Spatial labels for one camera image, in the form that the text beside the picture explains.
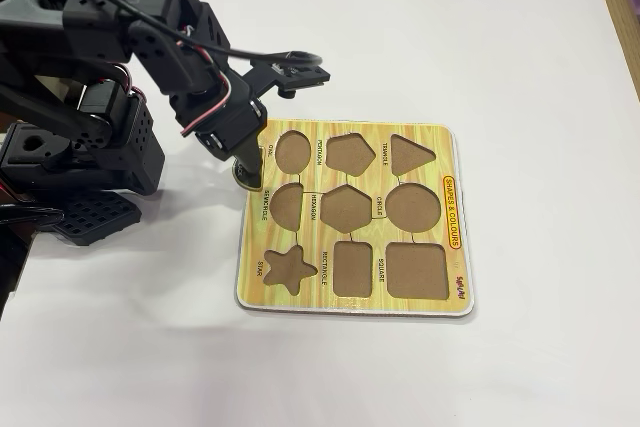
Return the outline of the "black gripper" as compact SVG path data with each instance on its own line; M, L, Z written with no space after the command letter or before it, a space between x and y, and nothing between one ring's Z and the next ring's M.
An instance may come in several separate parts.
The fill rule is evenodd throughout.
M200 120L187 136L193 134L200 144L217 160L234 158L232 175L236 183L247 191L263 188L263 158L255 134L262 128L265 109L250 85L234 70L225 76L231 93L226 103ZM176 121L185 129L208 112L227 95L221 83L201 94L174 94L170 105Z

